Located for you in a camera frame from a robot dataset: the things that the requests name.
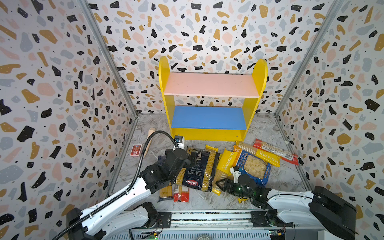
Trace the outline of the yellow Pastatime spaghetti pack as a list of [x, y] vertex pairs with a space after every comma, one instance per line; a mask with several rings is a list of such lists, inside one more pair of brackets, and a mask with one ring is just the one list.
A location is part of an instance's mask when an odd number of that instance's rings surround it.
[[238, 154], [238, 152], [231, 152], [228, 150], [224, 150], [224, 152], [221, 154], [217, 165], [215, 177], [212, 182], [212, 192], [214, 194], [218, 196], [221, 195], [222, 190], [217, 186], [217, 183], [221, 180], [226, 179], [230, 175], [230, 169], [233, 167], [233, 164]]

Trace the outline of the red clear spaghetti pack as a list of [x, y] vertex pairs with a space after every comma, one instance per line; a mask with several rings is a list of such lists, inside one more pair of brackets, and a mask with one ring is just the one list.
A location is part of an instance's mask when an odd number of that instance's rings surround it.
[[190, 198], [190, 189], [184, 186], [173, 185], [174, 202], [188, 203]]

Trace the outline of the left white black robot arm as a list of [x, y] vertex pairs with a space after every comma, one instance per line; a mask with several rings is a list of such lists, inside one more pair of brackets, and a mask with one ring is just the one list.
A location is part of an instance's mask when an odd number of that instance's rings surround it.
[[166, 158], [147, 166], [133, 186], [127, 186], [90, 208], [75, 208], [67, 216], [70, 240], [106, 240], [125, 230], [151, 228], [158, 224], [159, 213], [146, 199], [175, 183], [183, 168], [201, 160], [197, 150], [181, 148], [166, 151]]

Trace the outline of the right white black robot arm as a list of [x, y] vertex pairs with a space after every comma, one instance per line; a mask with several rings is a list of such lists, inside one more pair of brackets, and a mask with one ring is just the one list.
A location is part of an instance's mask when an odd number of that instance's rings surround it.
[[260, 187], [247, 175], [239, 176], [237, 181], [218, 180], [213, 185], [266, 210], [266, 224], [302, 224], [322, 227], [342, 240], [356, 237], [356, 207], [324, 187], [307, 192], [279, 191]]

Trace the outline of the dark penne pasta bag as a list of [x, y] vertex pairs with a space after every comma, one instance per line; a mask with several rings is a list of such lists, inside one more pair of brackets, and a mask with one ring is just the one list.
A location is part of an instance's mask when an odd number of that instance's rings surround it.
[[218, 153], [218, 149], [208, 145], [204, 150], [199, 151], [202, 158], [200, 164], [195, 167], [182, 168], [173, 184], [202, 192], [211, 192], [220, 153]]

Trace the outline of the pink upper shelf board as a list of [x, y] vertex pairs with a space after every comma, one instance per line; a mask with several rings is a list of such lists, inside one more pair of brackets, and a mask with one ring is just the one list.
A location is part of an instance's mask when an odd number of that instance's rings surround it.
[[167, 96], [258, 98], [262, 92], [251, 75], [171, 73]]

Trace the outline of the blue orange orecchiette bag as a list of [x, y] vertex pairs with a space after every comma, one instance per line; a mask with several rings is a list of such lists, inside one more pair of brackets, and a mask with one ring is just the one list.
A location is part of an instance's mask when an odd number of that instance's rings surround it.
[[234, 166], [238, 168], [241, 175], [248, 175], [257, 185], [265, 187], [269, 180], [271, 164], [237, 146], [235, 146], [234, 152], [238, 153]]

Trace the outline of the blue yellow spaghetti pack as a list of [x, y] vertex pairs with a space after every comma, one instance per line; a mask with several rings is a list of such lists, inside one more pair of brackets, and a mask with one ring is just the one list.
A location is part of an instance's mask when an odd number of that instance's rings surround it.
[[173, 187], [168, 185], [159, 191], [159, 202], [173, 200]]

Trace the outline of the wooden rolling pin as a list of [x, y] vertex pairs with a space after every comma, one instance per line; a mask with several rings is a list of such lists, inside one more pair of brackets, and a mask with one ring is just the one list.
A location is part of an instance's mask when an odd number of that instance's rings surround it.
[[146, 142], [144, 144], [144, 148], [143, 148], [143, 154], [144, 154], [144, 158], [146, 157], [147, 153], [148, 153], [148, 150], [149, 150], [149, 147], [151, 145], [151, 142], [152, 142], [152, 137], [151, 135], [156, 131], [155, 128], [150, 128], [149, 131], [148, 131], [148, 136], [147, 136], [147, 139], [146, 139]]

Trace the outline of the red playing card box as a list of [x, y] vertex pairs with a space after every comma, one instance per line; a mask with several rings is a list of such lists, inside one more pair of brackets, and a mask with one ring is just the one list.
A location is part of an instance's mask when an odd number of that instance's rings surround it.
[[139, 157], [142, 151], [142, 145], [133, 145], [131, 152], [130, 152], [130, 157]]

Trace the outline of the red long spaghetti pack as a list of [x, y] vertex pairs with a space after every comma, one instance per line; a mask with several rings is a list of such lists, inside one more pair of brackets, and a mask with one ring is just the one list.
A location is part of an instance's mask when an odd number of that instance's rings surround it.
[[298, 166], [299, 160], [298, 156], [295, 154], [290, 153], [288, 150], [284, 150], [280, 147], [277, 147], [275, 145], [272, 145], [270, 143], [264, 142], [262, 140], [256, 139], [255, 143], [253, 144], [255, 148], [267, 151], [269, 153], [275, 154], [277, 156], [280, 156], [282, 160], [291, 163], [293, 165]]

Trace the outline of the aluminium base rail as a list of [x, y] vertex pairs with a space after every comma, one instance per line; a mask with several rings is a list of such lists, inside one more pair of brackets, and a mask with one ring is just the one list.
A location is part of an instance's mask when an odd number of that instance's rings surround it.
[[143, 211], [121, 214], [96, 240], [336, 240], [320, 225], [284, 223], [272, 210], [162, 211], [150, 227]]

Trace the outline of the yellow shelf unit frame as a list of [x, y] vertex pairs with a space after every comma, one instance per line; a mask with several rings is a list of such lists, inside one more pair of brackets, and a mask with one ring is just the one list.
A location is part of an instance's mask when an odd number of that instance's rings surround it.
[[172, 128], [172, 120], [175, 113], [176, 96], [165, 95], [165, 86], [171, 74], [170, 65], [167, 57], [161, 57], [159, 61], [159, 83], [163, 97], [163, 103], [166, 110], [167, 120], [170, 127], [171, 135], [183, 136], [189, 141], [222, 141], [233, 142], [243, 141], [246, 138], [247, 132], [251, 126], [256, 110], [261, 101], [262, 95], [267, 85], [268, 78], [268, 65], [266, 60], [260, 59], [254, 65], [253, 73], [251, 74], [256, 86], [262, 92], [258, 98], [243, 98], [244, 103], [242, 107], [245, 117], [247, 129], [246, 130], [212, 130], [212, 129], [175, 129]]

